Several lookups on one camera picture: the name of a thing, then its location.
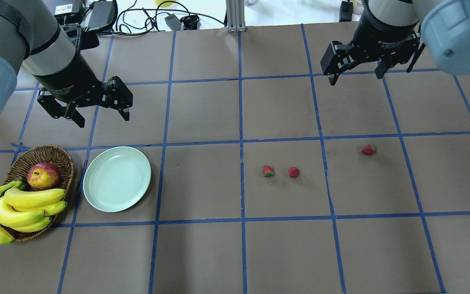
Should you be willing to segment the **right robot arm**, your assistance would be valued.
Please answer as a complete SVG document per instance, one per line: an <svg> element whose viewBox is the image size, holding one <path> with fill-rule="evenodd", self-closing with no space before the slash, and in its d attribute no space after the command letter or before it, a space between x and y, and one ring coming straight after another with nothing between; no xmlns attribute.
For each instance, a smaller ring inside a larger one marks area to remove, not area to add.
<svg viewBox="0 0 470 294"><path fill-rule="evenodd" d="M450 75L470 75L470 0L364 0L354 37L332 41L321 70L330 85L358 65L378 62L383 78L396 65L412 68L423 49Z"/></svg>

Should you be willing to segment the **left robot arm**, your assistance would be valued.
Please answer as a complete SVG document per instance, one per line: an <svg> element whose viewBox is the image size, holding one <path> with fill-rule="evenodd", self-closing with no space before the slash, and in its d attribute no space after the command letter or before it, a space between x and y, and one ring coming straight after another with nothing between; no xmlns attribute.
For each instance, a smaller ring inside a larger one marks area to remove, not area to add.
<svg viewBox="0 0 470 294"><path fill-rule="evenodd" d="M93 30L60 24L41 0L0 0L0 114L24 67L42 85L37 100L52 118L83 128L77 109L101 106L129 121L132 92L117 76L101 82L81 55L99 44Z"/></svg>

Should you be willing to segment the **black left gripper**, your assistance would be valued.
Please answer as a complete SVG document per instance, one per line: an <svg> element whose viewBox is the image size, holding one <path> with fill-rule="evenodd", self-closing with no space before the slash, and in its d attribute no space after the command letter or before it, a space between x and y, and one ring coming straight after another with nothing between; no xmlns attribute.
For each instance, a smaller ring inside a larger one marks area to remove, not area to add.
<svg viewBox="0 0 470 294"><path fill-rule="evenodd" d="M65 118L84 128L85 119L77 110L81 97L93 89L96 105L119 112L129 121L129 108L133 106L133 94L119 76L101 82L95 76L81 54L75 54L71 62L60 72L49 75L33 75L46 91L40 91L37 102L54 119Z"/></svg>

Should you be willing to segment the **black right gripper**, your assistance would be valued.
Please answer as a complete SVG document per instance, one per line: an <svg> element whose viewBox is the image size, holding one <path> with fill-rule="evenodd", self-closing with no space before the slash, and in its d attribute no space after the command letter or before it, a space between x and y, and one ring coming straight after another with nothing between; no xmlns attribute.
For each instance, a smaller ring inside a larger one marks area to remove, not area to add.
<svg viewBox="0 0 470 294"><path fill-rule="evenodd" d="M413 35L416 24L411 20L407 25L392 25L371 11L363 11L351 43L332 41L328 45L320 61L322 73L335 86L341 74L357 67L359 61L379 58L375 69L379 80L396 65L409 63L406 72L411 72L420 57L420 36Z"/></svg>

